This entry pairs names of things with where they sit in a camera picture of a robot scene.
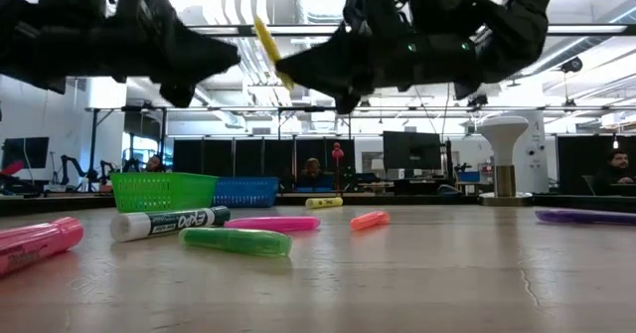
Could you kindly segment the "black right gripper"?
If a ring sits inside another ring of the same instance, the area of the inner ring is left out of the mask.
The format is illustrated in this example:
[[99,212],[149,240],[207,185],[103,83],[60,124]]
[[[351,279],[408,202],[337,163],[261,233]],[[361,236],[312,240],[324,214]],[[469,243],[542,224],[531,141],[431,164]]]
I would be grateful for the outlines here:
[[352,112],[379,87],[405,91],[418,84],[480,84],[474,44],[453,34],[406,33],[390,39],[340,25],[327,42],[283,58],[275,67],[294,83],[338,94],[340,114]]

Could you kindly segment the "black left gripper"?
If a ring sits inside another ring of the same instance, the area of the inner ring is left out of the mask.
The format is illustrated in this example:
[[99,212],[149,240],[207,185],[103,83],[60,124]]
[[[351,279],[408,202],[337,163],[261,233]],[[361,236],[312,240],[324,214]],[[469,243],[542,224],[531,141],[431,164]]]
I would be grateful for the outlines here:
[[64,29],[64,74],[110,77],[125,82],[148,77],[177,107],[194,96],[194,83],[240,63],[236,45],[187,28],[176,18],[148,24],[109,18],[84,28]]

